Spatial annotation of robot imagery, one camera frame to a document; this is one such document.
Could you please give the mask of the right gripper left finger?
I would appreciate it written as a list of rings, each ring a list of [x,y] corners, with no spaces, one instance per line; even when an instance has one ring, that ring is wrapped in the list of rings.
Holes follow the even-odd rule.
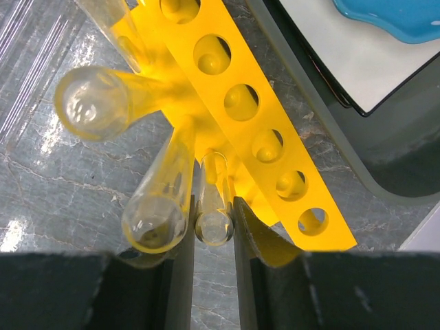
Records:
[[[189,329],[194,250],[4,252],[1,328]]]

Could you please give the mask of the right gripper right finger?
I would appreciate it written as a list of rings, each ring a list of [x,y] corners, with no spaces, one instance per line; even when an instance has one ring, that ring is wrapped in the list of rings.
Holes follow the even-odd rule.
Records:
[[[234,199],[243,329],[438,329],[434,252],[305,252]]]

